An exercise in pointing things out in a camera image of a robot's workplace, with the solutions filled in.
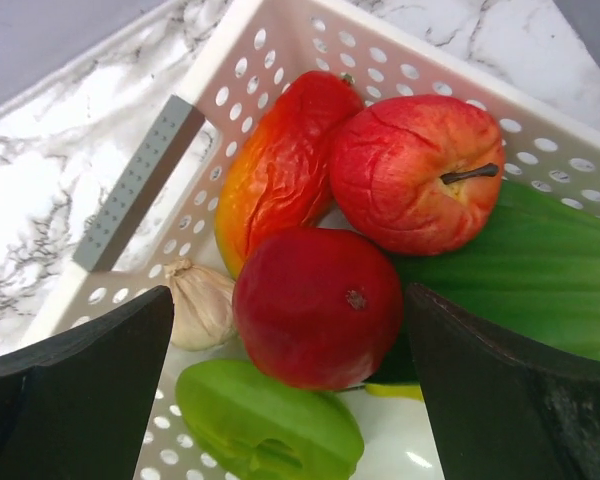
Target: basket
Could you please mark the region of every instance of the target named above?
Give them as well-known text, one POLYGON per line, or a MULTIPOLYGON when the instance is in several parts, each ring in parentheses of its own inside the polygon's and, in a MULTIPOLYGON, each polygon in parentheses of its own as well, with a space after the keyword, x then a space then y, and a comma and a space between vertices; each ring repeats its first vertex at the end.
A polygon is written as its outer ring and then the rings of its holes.
MULTIPOLYGON (((224 271, 212 225, 227 169, 285 86, 313 69, 346 71, 368 102, 435 92, 486 109, 503 129, 509 181, 600 217, 600 133, 345 0, 234 0, 148 129, 21 346, 162 283, 162 265, 177 255, 224 271), (204 151, 202 162, 196 150, 204 151), (182 193, 153 236, 148 259, 131 271, 117 269, 152 202, 174 179, 182 193)), ((197 448, 175 406, 178 374, 209 355, 244 352, 238 342, 203 354, 170 347, 134 478, 235 479, 197 448)), ((443 478, 424 404, 361 392, 344 398, 366 442, 354 479, 443 478)))

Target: yellow object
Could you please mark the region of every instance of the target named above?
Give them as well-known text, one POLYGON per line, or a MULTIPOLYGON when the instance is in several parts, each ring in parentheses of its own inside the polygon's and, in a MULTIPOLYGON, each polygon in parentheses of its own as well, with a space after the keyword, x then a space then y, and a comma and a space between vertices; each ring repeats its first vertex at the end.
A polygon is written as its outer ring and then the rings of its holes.
POLYGON ((424 402, 420 385, 378 385, 368 383, 364 386, 367 393, 376 397, 406 397, 424 402))

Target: wrinkled mango skin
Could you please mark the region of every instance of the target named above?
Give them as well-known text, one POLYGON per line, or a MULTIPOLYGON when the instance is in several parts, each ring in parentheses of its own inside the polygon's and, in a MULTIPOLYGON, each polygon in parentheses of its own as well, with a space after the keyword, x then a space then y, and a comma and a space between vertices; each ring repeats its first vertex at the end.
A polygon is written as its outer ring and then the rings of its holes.
POLYGON ((271 233, 315 225, 327 213, 332 138, 363 108, 348 79, 309 71, 262 117, 227 172, 216 210, 216 243, 234 278, 271 233))

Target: red apple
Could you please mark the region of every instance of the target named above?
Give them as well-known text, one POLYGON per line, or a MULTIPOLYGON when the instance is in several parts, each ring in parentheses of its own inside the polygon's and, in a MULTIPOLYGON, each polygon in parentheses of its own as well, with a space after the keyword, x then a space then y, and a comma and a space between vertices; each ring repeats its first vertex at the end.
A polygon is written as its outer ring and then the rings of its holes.
POLYGON ((349 120, 329 175, 359 232, 395 253, 436 255, 482 230, 504 162, 491 115, 453 97, 419 95, 380 101, 349 120))
POLYGON ((293 227, 272 234, 247 258, 232 302, 256 367, 311 390, 340 390, 374 373, 403 316, 394 267, 348 230, 293 227))

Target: white plastic basket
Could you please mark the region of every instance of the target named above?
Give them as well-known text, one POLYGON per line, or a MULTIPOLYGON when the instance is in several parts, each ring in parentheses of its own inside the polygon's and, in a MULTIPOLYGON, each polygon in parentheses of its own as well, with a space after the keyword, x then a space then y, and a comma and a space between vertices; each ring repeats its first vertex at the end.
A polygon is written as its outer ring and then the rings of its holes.
MULTIPOLYGON (((600 216, 600 133, 344 0, 234 0, 174 92, 175 101, 195 107, 185 121, 191 125, 190 130, 169 139, 175 147, 164 145, 166 155, 160 167, 149 169, 153 173, 145 178, 138 176, 138 185, 152 186, 143 188, 141 195, 129 193, 133 208, 125 207, 124 199, 113 199, 126 195, 125 178, 121 178, 103 208, 119 208, 116 216, 120 217, 111 228, 103 227, 99 232, 107 251, 93 257, 88 267, 84 261, 73 261, 66 267, 21 346, 98 317, 162 283, 161 265, 179 253, 186 251, 197 263, 224 270, 211 226, 227 168, 284 85, 316 68, 352 74, 357 90, 369 101, 437 92, 487 109, 501 121, 509 180, 531 184, 567 205, 600 216), (168 165, 180 160, 204 119, 215 127, 217 135, 199 168, 195 160, 184 156, 183 171, 195 171, 195 175, 165 228, 153 239, 148 261, 132 272, 111 271, 162 186, 156 185, 156 178, 162 175, 164 182, 168 176, 160 174, 160 168, 167 165, 162 170, 168 174, 168 165)), ((129 173, 134 162, 135 157, 123 175, 129 173)), ((79 250, 92 251, 87 243, 85 238, 79 250)), ((237 342, 219 354, 244 355, 237 342)), ((197 449, 174 406, 173 388, 178 374, 205 355, 170 348, 135 478, 235 478, 197 449)), ((372 398, 364 393, 344 397, 366 441, 354 479, 443 478, 422 403, 372 398)))

